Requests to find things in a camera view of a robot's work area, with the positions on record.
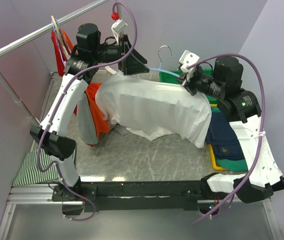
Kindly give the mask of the red t shirt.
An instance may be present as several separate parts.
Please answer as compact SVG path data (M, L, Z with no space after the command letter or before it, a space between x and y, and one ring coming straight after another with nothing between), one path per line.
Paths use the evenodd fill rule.
M64 75L64 69L65 69L65 62L64 62L65 56L59 48L57 37L55 36L55 32L53 30L51 31L51 40L52 40L53 47L54 47L57 72L58 72L58 75L62 77Z

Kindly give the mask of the white t shirt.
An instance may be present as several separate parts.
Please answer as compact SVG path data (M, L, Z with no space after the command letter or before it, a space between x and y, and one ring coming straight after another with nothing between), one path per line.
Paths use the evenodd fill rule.
M178 84L118 72L103 81L95 100L105 119L149 141L178 134L204 146L212 112L202 93L190 95Z

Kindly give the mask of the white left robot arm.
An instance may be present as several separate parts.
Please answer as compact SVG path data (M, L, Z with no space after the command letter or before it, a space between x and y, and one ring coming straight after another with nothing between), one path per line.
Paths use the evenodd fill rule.
M127 23L117 20L112 25L114 43L101 43L97 25L86 23L78 28L77 44L66 62L60 90L46 117L39 126L32 126L30 134L39 149L50 156L56 166L63 194L75 201L81 196L81 181L72 159L76 142L66 137L71 115L99 68L118 64L125 75L148 73L147 60L135 50L124 34Z

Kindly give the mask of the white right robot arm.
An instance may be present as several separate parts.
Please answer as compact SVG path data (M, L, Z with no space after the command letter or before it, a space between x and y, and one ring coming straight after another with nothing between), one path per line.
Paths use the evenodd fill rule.
M244 154L246 174L213 173L202 178L201 195L210 200L217 193L236 195L242 202L254 203L284 189L284 175L276 164L264 131L265 102L242 88L243 65L239 54L220 54L213 58L211 76L204 74L202 61L185 51L179 59L179 83L191 94L203 93L217 101Z

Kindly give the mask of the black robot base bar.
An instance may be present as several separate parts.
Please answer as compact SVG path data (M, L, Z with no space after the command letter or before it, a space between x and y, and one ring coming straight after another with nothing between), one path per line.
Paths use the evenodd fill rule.
M53 202L69 202L65 214L93 211L183 209L198 210L199 201L222 200L226 193L212 192L200 180L81 182L70 193L62 184L54 187Z

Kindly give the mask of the light blue hanger of red shirt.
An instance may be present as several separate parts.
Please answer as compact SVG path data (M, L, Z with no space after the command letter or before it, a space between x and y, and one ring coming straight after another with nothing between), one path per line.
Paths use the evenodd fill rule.
M54 47L57 69L60 75L63 74L67 60L70 58L70 52L73 48L67 34L62 29L54 16L51 16L51 40Z

